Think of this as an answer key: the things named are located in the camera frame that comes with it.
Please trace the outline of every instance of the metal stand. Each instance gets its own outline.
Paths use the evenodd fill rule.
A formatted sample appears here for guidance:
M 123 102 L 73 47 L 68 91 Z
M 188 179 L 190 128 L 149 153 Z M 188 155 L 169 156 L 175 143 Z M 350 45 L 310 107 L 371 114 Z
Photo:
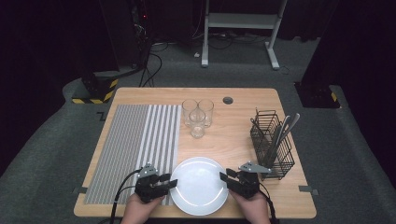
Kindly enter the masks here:
M 234 13 L 209 13 L 209 0 L 206 0 L 205 7 L 205 34 L 202 51 L 202 67 L 209 66 L 208 31 L 209 27 L 222 28 L 248 28 L 273 30 L 270 42 L 265 42 L 268 56 L 273 69 L 279 69 L 279 63 L 274 52 L 276 35 L 282 22 L 283 12 L 285 11 L 288 0 L 282 0 L 280 9 L 276 15 L 258 14 L 234 14 Z

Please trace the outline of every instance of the black and yellow tape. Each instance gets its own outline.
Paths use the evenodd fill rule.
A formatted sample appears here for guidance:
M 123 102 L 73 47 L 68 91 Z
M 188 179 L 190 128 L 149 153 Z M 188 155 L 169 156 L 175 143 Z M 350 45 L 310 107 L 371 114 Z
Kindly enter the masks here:
M 115 79 L 112 80 L 108 85 L 102 86 L 104 90 L 101 90 L 101 92 L 103 92 L 103 96 L 101 96 L 100 98 L 76 97 L 72 98 L 72 102 L 74 104 L 105 104 L 113 96 L 114 90 L 116 89 L 118 82 L 119 80 Z
M 335 95 L 334 92 L 332 92 L 332 100 L 333 100 L 334 102 L 337 102 L 337 96 Z

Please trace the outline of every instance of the clear drinking glass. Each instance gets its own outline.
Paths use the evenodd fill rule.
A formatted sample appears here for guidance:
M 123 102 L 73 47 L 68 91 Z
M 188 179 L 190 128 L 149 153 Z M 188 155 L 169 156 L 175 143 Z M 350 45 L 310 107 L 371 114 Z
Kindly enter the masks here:
M 190 127 L 191 127 L 191 135 L 194 138 L 201 138 L 205 134 L 205 112 L 196 108 L 190 112 Z
M 204 110 L 206 114 L 205 127 L 210 127 L 212 124 L 213 108 L 215 107 L 215 104 L 213 104 L 211 100 L 204 99 L 198 103 L 198 107 Z
M 198 103 L 195 100 L 188 99 L 183 102 L 181 107 L 183 108 L 184 123 L 190 127 L 189 114 L 198 107 Z

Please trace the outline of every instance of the utensil holder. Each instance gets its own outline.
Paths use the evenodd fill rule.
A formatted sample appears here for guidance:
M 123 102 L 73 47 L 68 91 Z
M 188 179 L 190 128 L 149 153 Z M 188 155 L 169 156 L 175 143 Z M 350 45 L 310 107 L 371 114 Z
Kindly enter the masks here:
M 276 153 L 275 160 L 270 162 L 270 156 L 265 156 L 269 153 L 270 146 L 274 141 L 275 128 L 282 125 L 279 121 L 275 110 L 258 111 L 256 109 L 256 116 L 254 122 L 257 125 L 252 125 L 250 129 L 250 136 L 253 142 L 254 149 L 259 165 L 266 167 L 267 164 L 273 164 L 272 167 L 266 167 L 272 170 L 269 174 L 261 174 L 262 180 L 265 178 L 282 179 L 291 167 L 294 165 L 294 159 L 290 153 L 291 143 L 289 137 L 286 136 L 278 147 L 273 149 Z

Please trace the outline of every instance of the gray striped mat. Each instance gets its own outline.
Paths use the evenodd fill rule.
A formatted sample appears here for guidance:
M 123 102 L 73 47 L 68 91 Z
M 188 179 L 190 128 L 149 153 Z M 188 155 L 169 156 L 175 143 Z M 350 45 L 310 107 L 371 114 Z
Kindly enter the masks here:
M 180 105 L 118 105 L 85 203 L 113 204 L 123 179 L 151 163 L 159 175 L 177 166 Z M 124 187 L 134 186 L 137 175 Z M 126 204 L 134 188 L 126 189 L 119 204 Z M 172 204 L 169 196 L 163 204 Z

